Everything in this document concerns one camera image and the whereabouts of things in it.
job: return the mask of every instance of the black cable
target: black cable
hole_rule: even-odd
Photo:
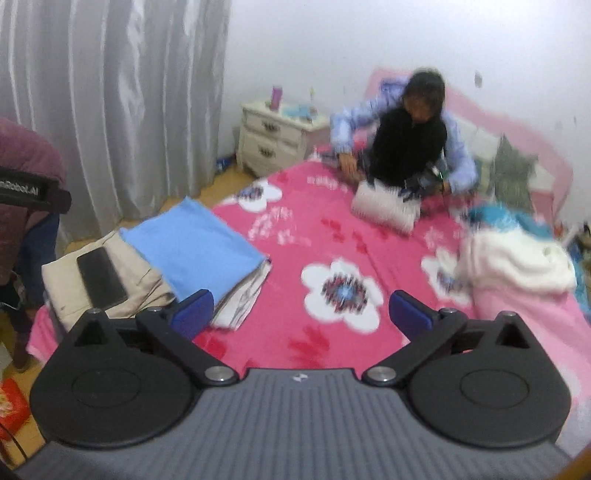
[[[4,425],[2,425],[2,422],[0,422],[0,427],[2,427],[2,429],[8,433],[8,435],[10,436],[11,440],[14,442],[14,445],[17,446],[17,448],[20,450],[22,457],[25,459],[25,461],[29,460],[29,457],[27,456],[27,454],[25,453],[25,451],[22,449],[21,444],[18,443],[18,441],[16,440],[16,438],[14,437],[14,435],[10,432],[10,430],[8,430]]]

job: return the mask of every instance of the pink blanket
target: pink blanket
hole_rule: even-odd
[[[473,313],[468,296],[449,297],[436,285],[435,250],[457,251],[462,225],[438,213],[404,237],[354,217],[352,199],[331,168],[310,161],[216,207],[273,269],[238,331],[208,329],[195,342],[241,374],[249,367],[360,374],[407,341],[389,319],[394,290],[434,309]]]

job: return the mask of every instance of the blue gripper pad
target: blue gripper pad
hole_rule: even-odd
[[[213,295],[209,290],[199,290],[168,313],[172,329],[191,341],[209,325],[212,318]]]
[[[411,342],[431,330],[439,314],[402,290],[390,296],[390,320]]]

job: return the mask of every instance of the drawer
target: drawer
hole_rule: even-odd
[[[301,130],[256,113],[246,112],[245,125],[251,130],[294,145],[299,144],[301,140]]]
[[[248,130],[243,133],[242,154],[272,164],[276,170],[291,167],[298,160],[296,148]]]
[[[250,155],[243,155],[242,162],[245,166],[250,168],[257,177],[268,177],[272,173],[281,170],[279,167],[267,161],[262,161],[260,158],[251,157]]]

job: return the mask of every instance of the pink headboard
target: pink headboard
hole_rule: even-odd
[[[410,73],[400,70],[375,69],[369,78],[365,97],[375,97],[383,79],[409,75]],[[553,198],[548,199],[547,193],[532,192],[532,202],[537,211],[543,212],[547,212],[551,205],[552,211],[544,216],[547,219],[554,218],[564,205],[573,182],[573,167],[558,155],[554,147],[541,134],[522,122],[508,116],[485,112],[462,92],[449,86],[446,90],[446,108],[451,113],[484,128],[491,134],[499,136],[505,134],[509,142],[523,153],[538,155],[540,165],[554,177]]]

